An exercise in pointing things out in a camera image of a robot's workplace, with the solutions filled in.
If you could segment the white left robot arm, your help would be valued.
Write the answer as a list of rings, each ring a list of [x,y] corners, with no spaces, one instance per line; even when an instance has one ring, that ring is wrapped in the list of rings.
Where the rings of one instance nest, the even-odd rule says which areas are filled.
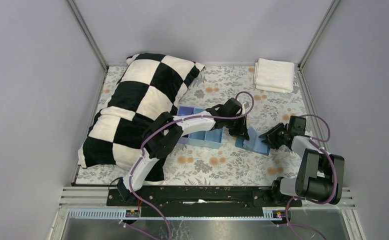
[[[246,121],[253,108],[252,104],[244,110],[243,105],[232,97],[224,104],[195,114],[177,116],[161,113],[143,134],[139,159],[117,184],[120,196],[125,201],[136,196],[155,164],[165,159],[183,136],[227,128],[231,136],[249,139]]]

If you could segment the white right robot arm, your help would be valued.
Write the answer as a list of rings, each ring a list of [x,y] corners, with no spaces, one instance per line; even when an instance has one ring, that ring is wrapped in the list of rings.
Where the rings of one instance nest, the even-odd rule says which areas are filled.
[[[272,182],[272,192],[336,205],[342,197],[345,159],[319,146],[319,139],[306,135],[306,126],[307,115],[291,116],[287,124],[279,123],[259,136],[271,149],[286,146],[301,158],[296,177],[278,177]]]

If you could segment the teal card holder wallet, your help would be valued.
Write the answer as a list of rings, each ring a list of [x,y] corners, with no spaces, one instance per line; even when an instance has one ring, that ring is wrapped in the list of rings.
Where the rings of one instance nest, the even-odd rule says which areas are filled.
[[[270,147],[262,142],[259,138],[258,132],[250,126],[247,130],[249,140],[238,137],[235,141],[235,146],[244,150],[268,156],[270,154]]]

